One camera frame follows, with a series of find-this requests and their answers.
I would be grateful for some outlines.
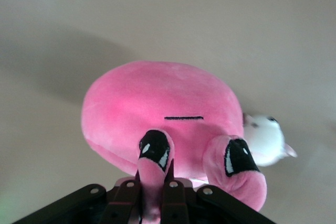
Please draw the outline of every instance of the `plush toy body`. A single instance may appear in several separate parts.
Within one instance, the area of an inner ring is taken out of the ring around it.
[[[280,125],[271,116],[244,115],[244,139],[258,166],[269,166],[280,159],[297,157],[292,147],[285,143]]]
[[[93,150],[144,190],[144,221],[158,222],[160,190],[174,176],[208,180],[259,210],[264,176],[242,139],[243,114],[233,91],[212,74],[171,62],[132,62],[100,77],[82,109]]]

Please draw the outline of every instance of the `white plush toy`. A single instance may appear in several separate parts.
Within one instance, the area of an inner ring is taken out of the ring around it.
[[[271,116],[244,114],[244,139],[256,165],[269,166],[296,152],[285,143],[280,125]]]

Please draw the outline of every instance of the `plush toy eye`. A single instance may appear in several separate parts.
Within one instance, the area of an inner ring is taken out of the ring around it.
[[[273,118],[272,116],[267,117],[268,120],[270,120],[271,122],[278,122],[277,120],[275,120],[275,118]]]

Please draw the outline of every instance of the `ceiling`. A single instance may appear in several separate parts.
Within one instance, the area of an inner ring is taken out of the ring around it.
[[[134,60],[188,63],[274,116],[298,153],[262,168],[261,213],[336,219],[336,0],[0,0],[0,222],[126,176],[80,128],[86,90]]]

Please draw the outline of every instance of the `silver screw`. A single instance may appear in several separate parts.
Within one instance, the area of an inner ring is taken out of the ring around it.
[[[169,186],[170,186],[170,187],[177,187],[177,186],[178,186],[178,183],[177,183],[176,181],[171,181],[171,182],[169,183]]]
[[[133,187],[133,186],[134,186],[134,183],[133,183],[133,182],[128,182],[128,183],[126,184],[126,186],[127,186],[127,187]]]
[[[203,193],[206,194],[206,195],[211,195],[213,192],[210,188],[204,188]]]
[[[91,194],[96,194],[97,192],[99,192],[98,188],[94,188],[90,191]]]

